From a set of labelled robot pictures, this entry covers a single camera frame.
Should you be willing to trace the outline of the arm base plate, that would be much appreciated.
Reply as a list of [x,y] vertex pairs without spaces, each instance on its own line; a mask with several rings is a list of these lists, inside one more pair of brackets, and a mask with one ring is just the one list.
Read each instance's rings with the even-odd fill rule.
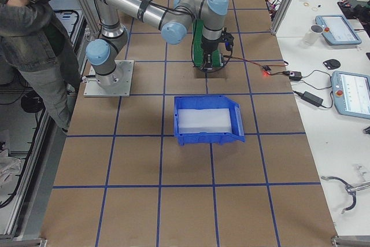
[[85,97],[129,97],[131,91],[134,60],[116,60],[116,69],[106,76],[97,75],[93,66],[90,66],[89,75],[85,78]]

